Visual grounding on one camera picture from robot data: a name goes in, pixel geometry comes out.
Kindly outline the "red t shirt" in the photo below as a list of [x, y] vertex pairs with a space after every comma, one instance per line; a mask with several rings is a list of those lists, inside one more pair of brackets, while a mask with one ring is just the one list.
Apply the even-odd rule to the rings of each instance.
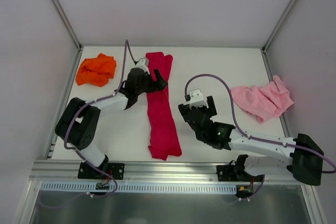
[[[165, 55], [163, 52], [148, 52], [145, 56], [149, 59], [150, 73], [153, 74], [157, 69], [163, 79], [169, 81], [173, 56]], [[182, 149], [170, 108], [168, 87], [163, 91], [148, 93], [146, 97], [151, 126], [148, 149], [152, 158], [166, 161], [170, 156], [181, 156]]]

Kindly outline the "pink t shirt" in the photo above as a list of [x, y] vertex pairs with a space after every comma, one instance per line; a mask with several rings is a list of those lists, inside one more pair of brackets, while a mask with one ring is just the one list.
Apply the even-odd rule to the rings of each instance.
[[237, 86], [230, 91], [234, 102], [260, 124], [280, 117], [294, 104], [289, 90], [277, 75], [265, 86]]

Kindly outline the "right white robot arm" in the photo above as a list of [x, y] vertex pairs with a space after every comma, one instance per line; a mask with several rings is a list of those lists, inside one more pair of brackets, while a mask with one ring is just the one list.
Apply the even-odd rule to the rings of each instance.
[[217, 114], [212, 96], [191, 98], [178, 105], [183, 120], [197, 140], [217, 150], [242, 151], [235, 160], [233, 175], [249, 180], [261, 175], [292, 175], [303, 184], [321, 184], [322, 149], [306, 134], [297, 137], [252, 136], [232, 124], [214, 122]]

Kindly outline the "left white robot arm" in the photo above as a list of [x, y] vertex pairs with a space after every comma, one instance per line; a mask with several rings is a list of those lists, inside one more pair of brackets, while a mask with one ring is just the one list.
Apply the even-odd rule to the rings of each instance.
[[158, 69], [149, 73], [134, 67], [114, 94], [91, 102], [78, 97], [70, 100], [56, 124], [55, 134], [64, 141], [65, 149], [74, 150], [85, 162], [79, 178], [100, 179], [109, 173], [109, 159], [93, 141], [99, 119], [127, 110], [138, 101], [139, 95], [163, 91], [167, 85], [167, 77]]

